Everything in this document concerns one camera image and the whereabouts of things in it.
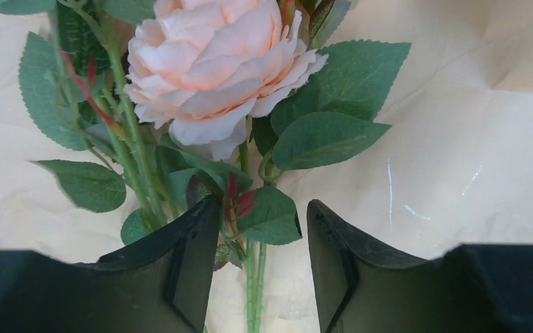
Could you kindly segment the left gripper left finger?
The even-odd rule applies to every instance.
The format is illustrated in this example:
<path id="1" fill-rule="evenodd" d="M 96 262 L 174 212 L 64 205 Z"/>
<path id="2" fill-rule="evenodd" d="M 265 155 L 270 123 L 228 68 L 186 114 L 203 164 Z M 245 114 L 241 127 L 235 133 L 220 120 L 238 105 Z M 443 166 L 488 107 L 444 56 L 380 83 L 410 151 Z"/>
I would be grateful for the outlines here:
<path id="1" fill-rule="evenodd" d="M 202 332 L 220 213 L 208 196 L 95 263 L 0 250 L 0 332 Z"/>

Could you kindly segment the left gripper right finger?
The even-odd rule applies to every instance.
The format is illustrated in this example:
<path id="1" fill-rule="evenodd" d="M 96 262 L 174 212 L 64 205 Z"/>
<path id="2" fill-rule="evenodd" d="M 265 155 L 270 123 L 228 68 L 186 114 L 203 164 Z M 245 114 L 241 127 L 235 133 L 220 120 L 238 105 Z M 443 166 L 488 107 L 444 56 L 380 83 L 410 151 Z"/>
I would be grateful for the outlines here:
<path id="1" fill-rule="evenodd" d="M 426 260 L 307 206 L 322 332 L 533 332 L 533 245 L 462 244 Z"/>

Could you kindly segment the orange peach flower stem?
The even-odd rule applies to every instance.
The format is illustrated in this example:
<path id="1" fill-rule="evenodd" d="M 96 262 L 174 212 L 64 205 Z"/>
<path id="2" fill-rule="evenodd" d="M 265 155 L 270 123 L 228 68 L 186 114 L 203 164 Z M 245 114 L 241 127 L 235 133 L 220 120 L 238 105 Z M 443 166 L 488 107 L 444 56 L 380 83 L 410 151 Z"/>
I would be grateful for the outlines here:
<path id="1" fill-rule="evenodd" d="M 246 329 L 262 326 L 267 246 L 301 237 L 288 171 L 351 159 L 389 129 L 375 118 L 407 42 L 326 44 L 347 1 L 0 1 L 45 14 L 18 67 L 37 128 L 96 162 L 40 160 L 75 206 L 139 208 L 125 244 L 204 197 L 219 199 L 214 267 L 246 275 Z"/>

